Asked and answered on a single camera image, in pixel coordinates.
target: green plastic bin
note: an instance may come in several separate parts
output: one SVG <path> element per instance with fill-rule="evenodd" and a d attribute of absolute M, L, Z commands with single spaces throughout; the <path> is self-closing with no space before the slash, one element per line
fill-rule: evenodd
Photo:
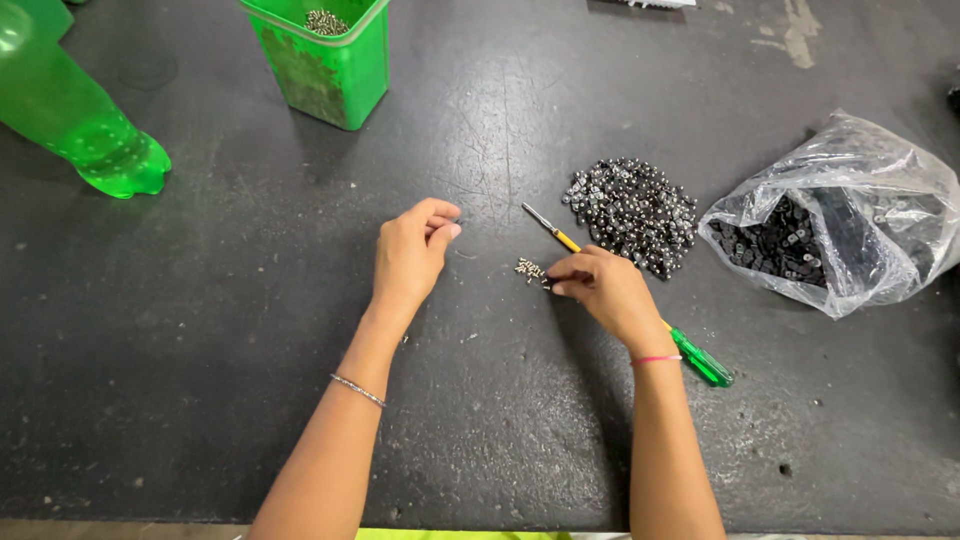
<path fill-rule="evenodd" d="M 353 131 L 390 86 L 390 0 L 238 0 L 260 39 L 290 107 Z M 347 23 L 341 36 L 303 27 L 307 12 L 327 10 Z"/>

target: hand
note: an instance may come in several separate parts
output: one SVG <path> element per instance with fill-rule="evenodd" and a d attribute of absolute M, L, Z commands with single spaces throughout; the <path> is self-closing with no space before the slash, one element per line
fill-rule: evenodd
<path fill-rule="evenodd" d="M 678 353 L 643 276 L 627 259 L 587 246 L 551 266 L 546 274 L 560 280 L 553 285 L 554 293 L 583 304 L 632 356 Z"/>
<path fill-rule="evenodd" d="M 380 227 L 372 306 L 413 318 L 444 268 L 447 244 L 460 234 L 450 221 L 458 215 L 446 201 L 424 199 Z"/>

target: bracelet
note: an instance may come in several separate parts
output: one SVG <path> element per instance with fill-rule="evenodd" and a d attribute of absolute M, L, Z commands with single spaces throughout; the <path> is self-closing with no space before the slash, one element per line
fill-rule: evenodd
<path fill-rule="evenodd" d="M 374 402 L 374 403 L 377 404 L 377 406 L 379 406 L 380 408 L 383 408 L 383 407 L 387 406 L 387 404 L 383 403 L 383 400 L 381 400 L 380 398 L 374 396 L 373 394 L 371 394 L 371 393 L 368 392 L 367 390 L 364 390 L 363 388 L 361 388 L 361 387 L 357 386 L 356 384 L 350 382 L 349 380 L 346 380 L 346 379 L 344 379 L 343 377 L 340 377 L 339 375 L 337 375 L 337 374 L 335 374 L 335 373 L 331 373 L 331 374 L 330 374 L 330 377 L 331 377 L 332 379 L 336 380 L 337 382 L 342 382 L 342 383 L 345 384 L 345 385 L 347 386 L 347 388 L 349 388 L 350 390 L 353 390 L 354 392 L 359 392 L 359 393 L 363 394 L 363 396 L 364 396 L 365 398 L 367 398 L 368 400 Z"/>
<path fill-rule="evenodd" d="M 640 364 L 642 364 L 642 363 L 645 363 L 645 362 L 653 362 L 653 361 L 657 361 L 657 360 L 682 360 L 682 359 L 684 359 L 684 357 L 683 357 L 683 356 L 680 356 L 680 355 L 675 355 L 675 356 L 647 356 L 646 358 L 637 358 L 636 360 L 631 360 L 631 361 L 630 361 L 630 365 L 632 365 L 632 366 L 634 366 L 634 367 L 637 367 L 638 365 L 640 365 Z"/>

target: silver bangle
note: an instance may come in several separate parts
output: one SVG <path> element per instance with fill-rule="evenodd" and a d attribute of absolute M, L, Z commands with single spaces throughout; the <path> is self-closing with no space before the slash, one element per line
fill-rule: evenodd
<path fill-rule="evenodd" d="M 371 394 L 371 393 L 368 392 L 367 390 L 364 390 L 363 388 L 361 388 L 361 387 L 357 386 L 356 384 L 350 382 L 349 380 L 346 380 L 346 379 L 344 379 L 343 377 L 340 377 L 339 375 L 337 375 L 337 374 L 335 374 L 335 373 L 331 373 L 331 374 L 330 374 L 330 377 L 333 378 L 334 380 L 336 380 L 337 382 L 342 382 L 342 383 L 345 384 L 345 385 L 347 386 L 347 388 L 349 388 L 350 390 L 353 390 L 354 392 L 360 392 L 361 394 L 363 394 L 363 396 L 364 396 L 365 398 L 367 398 L 368 400 L 374 402 L 374 403 L 377 404 L 377 406 L 379 406 L 380 408 L 383 408 L 383 407 L 387 406 L 387 404 L 383 403 L 383 400 L 381 400 L 380 398 L 374 396 L 373 394 Z"/>

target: forearm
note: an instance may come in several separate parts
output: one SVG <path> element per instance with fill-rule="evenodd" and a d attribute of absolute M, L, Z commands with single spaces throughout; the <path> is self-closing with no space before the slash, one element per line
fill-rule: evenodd
<path fill-rule="evenodd" d="M 396 344 L 408 324 L 404 316 L 371 306 L 337 375 L 384 399 Z M 380 412 L 371 400 L 331 381 L 248 538 L 352 540 L 367 496 Z"/>
<path fill-rule="evenodd" d="M 680 362 L 640 363 L 634 382 L 634 539 L 725 539 L 686 403 Z"/>

